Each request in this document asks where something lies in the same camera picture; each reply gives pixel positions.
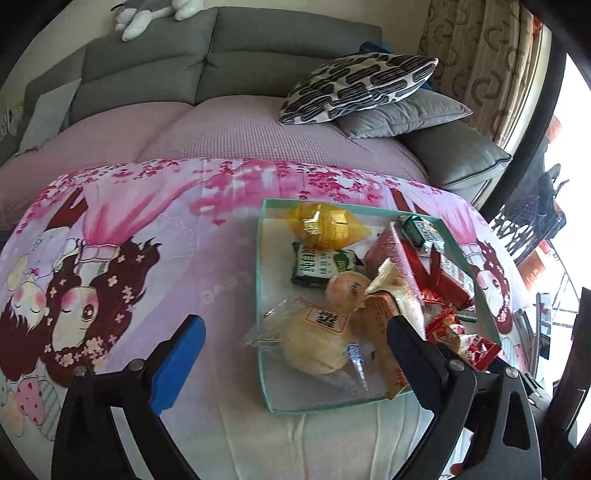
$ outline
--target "patterned curtain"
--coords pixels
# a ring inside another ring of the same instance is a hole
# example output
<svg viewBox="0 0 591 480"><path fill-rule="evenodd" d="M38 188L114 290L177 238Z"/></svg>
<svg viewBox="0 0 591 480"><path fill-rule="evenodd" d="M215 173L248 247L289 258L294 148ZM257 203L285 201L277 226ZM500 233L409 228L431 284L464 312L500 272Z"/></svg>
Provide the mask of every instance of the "patterned curtain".
<svg viewBox="0 0 591 480"><path fill-rule="evenodd" d="M531 86L539 36L518 0L431 0L419 50L439 58L433 89L470 107L467 123L503 147Z"/></svg>

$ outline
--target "cartoon eye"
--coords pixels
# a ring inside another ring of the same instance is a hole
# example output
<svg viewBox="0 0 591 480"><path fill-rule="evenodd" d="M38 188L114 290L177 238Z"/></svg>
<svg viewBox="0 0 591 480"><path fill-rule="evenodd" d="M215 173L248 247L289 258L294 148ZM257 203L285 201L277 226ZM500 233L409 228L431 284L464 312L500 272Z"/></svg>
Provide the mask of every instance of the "cartoon eye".
<svg viewBox="0 0 591 480"><path fill-rule="evenodd" d="M95 315L95 306L92 303L89 303L84 307L82 310L82 319L83 320L92 320L92 317Z"/></svg>

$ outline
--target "beige wall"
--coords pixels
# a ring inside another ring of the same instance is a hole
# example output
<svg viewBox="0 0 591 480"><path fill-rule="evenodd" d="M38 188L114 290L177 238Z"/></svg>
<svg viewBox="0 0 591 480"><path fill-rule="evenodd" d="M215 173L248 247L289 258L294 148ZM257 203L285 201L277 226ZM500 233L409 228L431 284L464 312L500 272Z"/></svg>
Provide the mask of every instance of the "beige wall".
<svg viewBox="0 0 591 480"><path fill-rule="evenodd" d="M113 28L123 0L74 0L27 47L0 89L0 111L20 102L27 83ZM430 0L205 0L205 7L284 8L379 25L397 53L415 53Z"/></svg>

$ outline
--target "black and white patterned pillow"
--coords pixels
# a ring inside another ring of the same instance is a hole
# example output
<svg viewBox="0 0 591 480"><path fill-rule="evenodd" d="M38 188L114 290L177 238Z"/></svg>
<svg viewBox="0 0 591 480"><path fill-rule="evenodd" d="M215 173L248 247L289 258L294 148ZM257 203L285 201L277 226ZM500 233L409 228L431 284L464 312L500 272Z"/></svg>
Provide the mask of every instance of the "black and white patterned pillow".
<svg viewBox="0 0 591 480"><path fill-rule="evenodd" d="M398 102L427 80L438 59L363 53L326 63L298 83L281 107L282 124L334 120L357 110Z"/></svg>

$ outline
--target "pink snack package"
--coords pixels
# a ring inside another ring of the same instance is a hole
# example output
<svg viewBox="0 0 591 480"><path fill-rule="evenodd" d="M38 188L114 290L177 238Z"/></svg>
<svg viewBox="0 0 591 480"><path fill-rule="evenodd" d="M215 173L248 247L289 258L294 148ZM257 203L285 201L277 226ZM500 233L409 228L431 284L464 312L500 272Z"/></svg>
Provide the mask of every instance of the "pink snack package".
<svg viewBox="0 0 591 480"><path fill-rule="evenodd" d="M371 278L378 274L379 266L387 258L396 265L400 274L408 282L408 286L417 296L418 300L423 304L421 291L418 288L417 281L414 278L413 270L410 267L404 247L396 231L396 222L390 222L384 228L375 243L369 247L365 254L365 267Z"/></svg>

